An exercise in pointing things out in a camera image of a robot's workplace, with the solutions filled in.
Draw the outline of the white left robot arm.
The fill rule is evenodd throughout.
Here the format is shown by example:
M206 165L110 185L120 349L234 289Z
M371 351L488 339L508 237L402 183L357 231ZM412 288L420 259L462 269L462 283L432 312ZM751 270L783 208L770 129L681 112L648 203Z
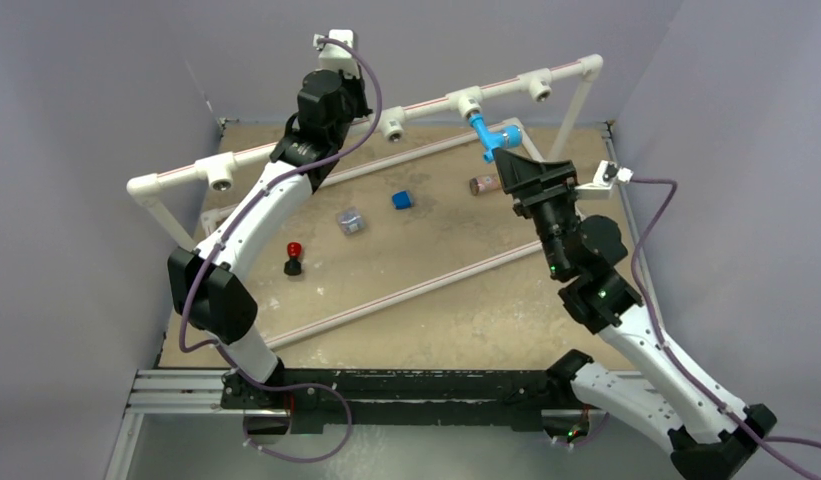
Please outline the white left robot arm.
M352 124L377 117L367 81L321 69L306 75L297 110L270 154L263 173L219 230L191 250L176 248L167 260L174 311L184 326L204 332L208 343L248 378L245 395L258 408L283 399L282 363L256 326L258 306L244 285L265 244L350 153Z

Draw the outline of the clear box of clips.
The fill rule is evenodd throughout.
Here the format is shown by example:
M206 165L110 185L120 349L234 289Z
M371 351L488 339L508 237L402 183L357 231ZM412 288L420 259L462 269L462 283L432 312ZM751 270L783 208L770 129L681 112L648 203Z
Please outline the clear box of clips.
M350 207L336 215L337 224L346 236L363 231L366 227L365 219L357 207Z

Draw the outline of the pink capped candy bottle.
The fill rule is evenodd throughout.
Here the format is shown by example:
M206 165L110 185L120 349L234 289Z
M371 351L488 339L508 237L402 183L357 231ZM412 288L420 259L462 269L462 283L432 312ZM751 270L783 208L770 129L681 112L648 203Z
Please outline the pink capped candy bottle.
M468 182L472 196L479 196L501 189L500 179L496 174L487 174L473 177Z

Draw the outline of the blue water faucet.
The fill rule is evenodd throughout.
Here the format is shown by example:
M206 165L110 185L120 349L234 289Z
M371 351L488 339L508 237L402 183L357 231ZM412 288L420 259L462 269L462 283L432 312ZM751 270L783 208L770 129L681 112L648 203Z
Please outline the blue water faucet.
M498 131L492 131L486 124L481 113L471 113L467 121L474 129L478 140L484 148L483 160L490 164L494 161L494 151L497 149L511 149L522 144L522 130L517 125L504 125Z

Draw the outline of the red black stamp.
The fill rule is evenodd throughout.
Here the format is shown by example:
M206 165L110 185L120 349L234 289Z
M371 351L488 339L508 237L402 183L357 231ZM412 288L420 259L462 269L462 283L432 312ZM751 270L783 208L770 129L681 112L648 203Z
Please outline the red black stamp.
M303 247L298 242L289 242L286 246L287 260L284 263L284 274L287 276L298 276L302 274L301 256Z

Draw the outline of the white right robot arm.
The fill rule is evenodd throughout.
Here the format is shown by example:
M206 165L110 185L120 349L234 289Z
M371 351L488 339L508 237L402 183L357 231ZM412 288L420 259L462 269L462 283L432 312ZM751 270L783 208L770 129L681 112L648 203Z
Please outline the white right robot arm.
M548 371L550 399L608 412L664 450L686 479L733 477L775 427L775 414L721 387L664 332L617 270L628 254L618 224L577 212L586 188L571 162L539 163L502 148L490 156L514 212L534 223L567 313L647 381L629 384L573 350Z

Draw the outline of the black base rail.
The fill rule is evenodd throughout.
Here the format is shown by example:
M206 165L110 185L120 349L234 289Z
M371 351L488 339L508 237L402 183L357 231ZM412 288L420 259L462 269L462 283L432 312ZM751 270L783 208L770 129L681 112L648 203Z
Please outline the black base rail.
M295 434L329 424L508 427L542 431L548 410L582 409L572 381L592 363L573 349L545 370L284 368L262 390L239 374L223 379L228 410L285 410Z

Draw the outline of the blue rectangular box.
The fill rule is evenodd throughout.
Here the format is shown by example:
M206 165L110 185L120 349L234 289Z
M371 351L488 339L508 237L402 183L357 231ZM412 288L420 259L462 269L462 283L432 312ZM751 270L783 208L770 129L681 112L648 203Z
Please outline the blue rectangular box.
M412 194L407 190L399 191L392 195L391 202L396 210L406 210L414 206Z

